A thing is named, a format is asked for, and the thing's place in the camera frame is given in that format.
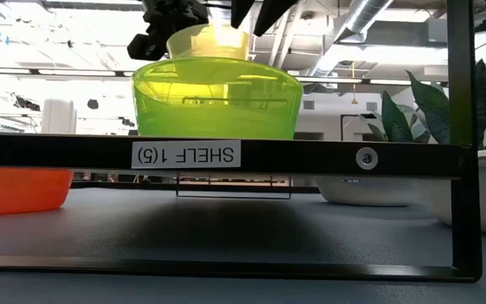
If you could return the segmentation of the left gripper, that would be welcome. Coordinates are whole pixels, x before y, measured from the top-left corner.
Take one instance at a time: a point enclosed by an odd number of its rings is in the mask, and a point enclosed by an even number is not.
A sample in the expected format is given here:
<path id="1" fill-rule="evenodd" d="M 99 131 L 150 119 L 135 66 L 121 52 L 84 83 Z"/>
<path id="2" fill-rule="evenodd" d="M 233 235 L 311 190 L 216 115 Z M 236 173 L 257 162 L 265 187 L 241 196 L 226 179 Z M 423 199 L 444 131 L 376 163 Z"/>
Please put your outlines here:
<path id="1" fill-rule="evenodd" d="M 149 35 L 171 36 L 179 30 L 208 23 L 207 8 L 197 0 L 142 0 Z"/>

